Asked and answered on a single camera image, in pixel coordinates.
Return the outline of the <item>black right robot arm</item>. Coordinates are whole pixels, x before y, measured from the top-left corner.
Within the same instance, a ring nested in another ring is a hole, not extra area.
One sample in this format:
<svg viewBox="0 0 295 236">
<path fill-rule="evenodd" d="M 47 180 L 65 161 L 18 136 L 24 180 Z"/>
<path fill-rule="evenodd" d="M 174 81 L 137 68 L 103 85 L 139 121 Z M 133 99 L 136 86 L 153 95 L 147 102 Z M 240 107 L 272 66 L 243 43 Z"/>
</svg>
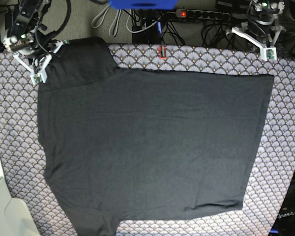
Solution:
<svg viewBox="0 0 295 236">
<path fill-rule="evenodd" d="M 66 43 L 56 37 L 70 19 L 71 1 L 66 1 L 66 15 L 59 29 L 43 34 L 47 27 L 42 21 L 51 3 L 50 0 L 20 1 L 19 13 L 3 38 L 4 47 L 30 73 L 33 85 L 47 81 L 47 66 L 59 57 L 58 51 Z"/>
</svg>

